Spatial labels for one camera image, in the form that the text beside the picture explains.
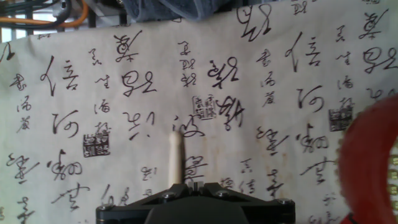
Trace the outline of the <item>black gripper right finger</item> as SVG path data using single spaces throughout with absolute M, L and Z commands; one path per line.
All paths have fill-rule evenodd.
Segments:
M 199 196 L 215 199 L 217 202 L 226 202 L 241 212 L 234 212 L 232 208 L 222 205 L 221 209 L 227 215 L 238 215 L 248 223 L 295 223 L 295 202 L 289 198 L 262 200 L 222 187 L 219 183 L 198 183 Z

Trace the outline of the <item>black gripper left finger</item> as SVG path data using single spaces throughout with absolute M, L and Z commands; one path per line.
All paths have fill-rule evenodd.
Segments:
M 145 223 L 153 209 L 160 208 L 178 199 L 192 196 L 193 191 L 196 189 L 196 182 L 172 184 L 166 190 L 128 205 L 100 205 L 96 208 L 96 224 Z

